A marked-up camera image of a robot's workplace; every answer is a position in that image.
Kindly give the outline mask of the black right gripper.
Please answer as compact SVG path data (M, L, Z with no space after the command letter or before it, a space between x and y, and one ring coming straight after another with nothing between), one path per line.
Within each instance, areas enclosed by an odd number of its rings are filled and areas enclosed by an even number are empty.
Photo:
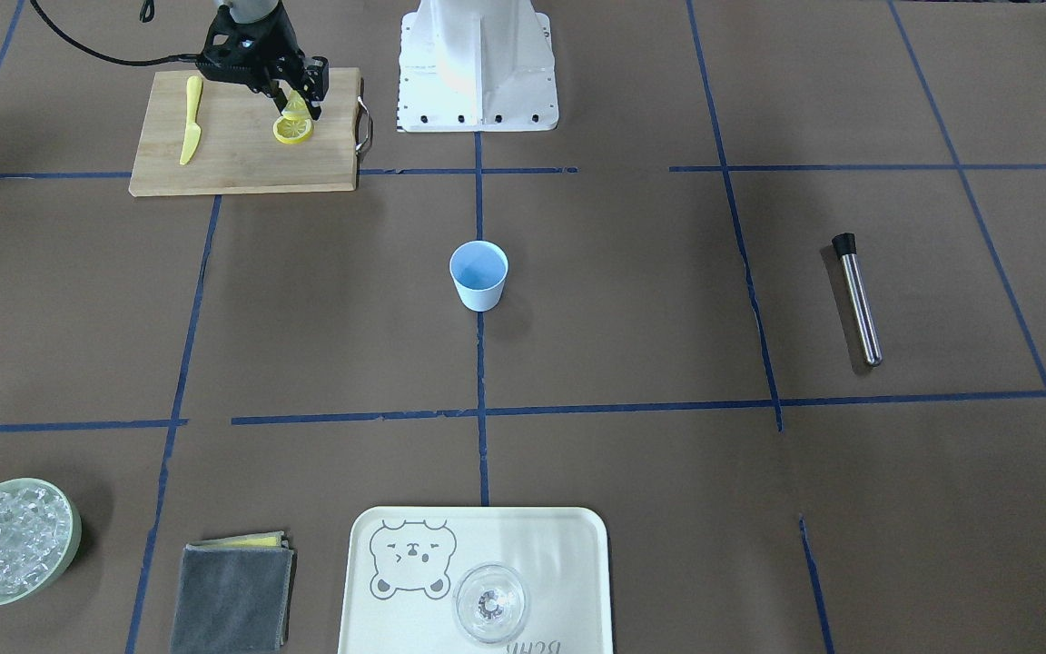
M290 87L302 90L311 120L319 120L321 103L329 91L328 59L303 54L287 16L264 16L252 24L233 22L232 28L235 29L232 51L235 83L256 92L265 91L278 115L285 115Z

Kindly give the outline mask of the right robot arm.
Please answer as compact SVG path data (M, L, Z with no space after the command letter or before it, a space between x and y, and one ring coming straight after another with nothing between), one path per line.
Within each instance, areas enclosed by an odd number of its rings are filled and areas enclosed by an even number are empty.
M204 78L265 95L279 112L288 103L285 84L314 121L329 90L328 59L303 53L282 1L219 1L198 70Z

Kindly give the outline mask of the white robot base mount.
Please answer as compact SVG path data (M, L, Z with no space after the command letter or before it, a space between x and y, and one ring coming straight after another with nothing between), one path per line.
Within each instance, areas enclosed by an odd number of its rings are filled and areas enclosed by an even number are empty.
M551 22L530 1L422 1L400 37L400 132L558 128Z

